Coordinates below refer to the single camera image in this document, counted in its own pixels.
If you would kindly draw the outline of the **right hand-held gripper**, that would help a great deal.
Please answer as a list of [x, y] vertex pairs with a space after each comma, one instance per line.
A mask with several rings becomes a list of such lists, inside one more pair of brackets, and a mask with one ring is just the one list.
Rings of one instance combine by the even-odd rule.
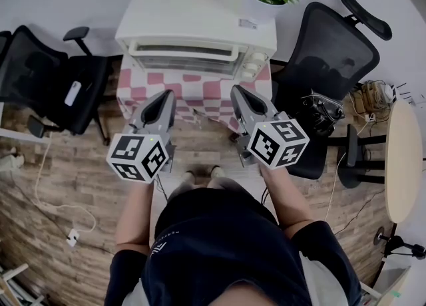
[[230, 91], [235, 115], [244, 122], [257, 122], [247, 135], [237, 139], [244, 167], [262, 163], [271, 170], [298, 162], [310, 139], [294, 119], [278, 120], [270, 100], [251, 88], [235, 84]]

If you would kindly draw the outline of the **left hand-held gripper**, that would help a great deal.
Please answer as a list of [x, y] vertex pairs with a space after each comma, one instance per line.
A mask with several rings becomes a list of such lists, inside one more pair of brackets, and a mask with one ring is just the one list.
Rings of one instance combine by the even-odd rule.
[[149, 184], [160, 172], [171, 172], [174, 146], [169, 128], [175, 113], [173, 90], [157, 93], [136, 108], [122, 132], [112, 138], [106, 156], [120, 179]]

